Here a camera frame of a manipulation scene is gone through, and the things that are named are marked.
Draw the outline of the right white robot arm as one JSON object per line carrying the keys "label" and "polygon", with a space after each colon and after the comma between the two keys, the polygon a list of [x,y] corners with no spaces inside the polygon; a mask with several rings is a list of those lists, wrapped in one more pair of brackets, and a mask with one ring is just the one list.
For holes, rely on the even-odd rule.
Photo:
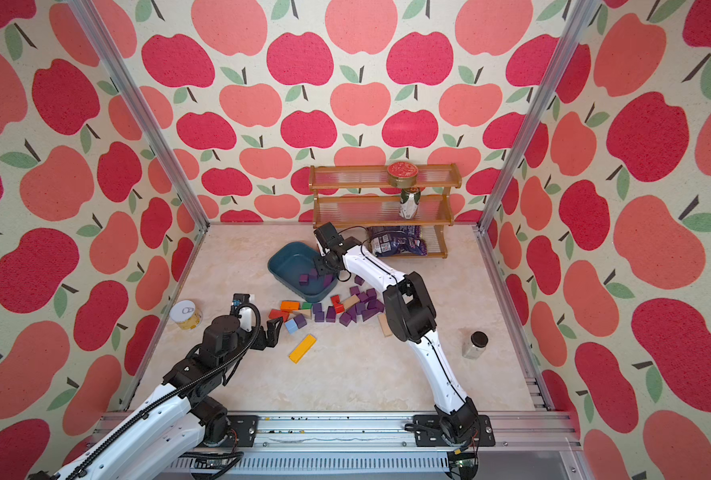
{"label": "right white robot arm", "polygon": [[345,238],[331,223],[314,230],[321,256],[315,266],[321,272],[342,271],[359,276],[383,296],[387,325],[393,336],[407,343],[419,359],[431,386],[439,429],[447,444],[467,447],[481,434],[479,411],[459,384],[437,333],[437,310],[423,277],[403,273],[371,254],[355,237]]}

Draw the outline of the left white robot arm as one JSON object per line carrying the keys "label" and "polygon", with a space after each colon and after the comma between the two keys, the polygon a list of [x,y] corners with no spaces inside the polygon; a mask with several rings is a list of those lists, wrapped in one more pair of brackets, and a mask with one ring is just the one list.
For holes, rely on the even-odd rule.
{"label": "left white robot arm", "polygon": [[227,444],[228,452],[209,458],[225,460],[227,471],[243,458],[241,444],[251,445],[256,426],[233,422],[227,408],[211,393],[226,386],[249,350],[273,348],[284,318],[262,323],[259,309],[241,295],[231,312],[215,318],[203,340],[164,376],[163,383],[96,445],[55,473],[31,479],[153,479],[198,446]]}

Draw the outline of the teal plastic storage bin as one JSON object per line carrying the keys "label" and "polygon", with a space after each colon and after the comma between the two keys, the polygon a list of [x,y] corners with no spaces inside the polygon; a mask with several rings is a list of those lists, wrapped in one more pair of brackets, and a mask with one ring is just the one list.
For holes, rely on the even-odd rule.
{"label": "teal plastic storage bin", "polygon": [[300,275],[308,274],[310,276],[310,271],[316,269],[314,259],[319,255],[320,252],[317,249],[303,242],[291,242],[270,258],[268,269],[281,284],[303,298],[305,302],[320,302],[338,285],[337,277],[327,287],[324,286],[325,276],[323,275],[320,275],[318,279],[310,277],[310,283],[306,286],[299,284]]}

